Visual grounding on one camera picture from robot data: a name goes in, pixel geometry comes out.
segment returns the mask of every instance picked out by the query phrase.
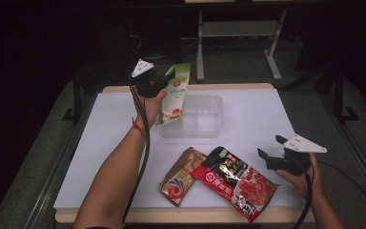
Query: transparent plastic box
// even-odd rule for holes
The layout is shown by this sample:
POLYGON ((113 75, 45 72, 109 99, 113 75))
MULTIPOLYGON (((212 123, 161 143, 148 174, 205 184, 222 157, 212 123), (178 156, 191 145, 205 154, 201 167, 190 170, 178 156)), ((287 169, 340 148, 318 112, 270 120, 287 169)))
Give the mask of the transparent plastic box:
POLYGON ((160 134, 167 138, 218 137, 224 122, 222 98, 218 95, 187 94, 180 120, 160 126, 160 134))

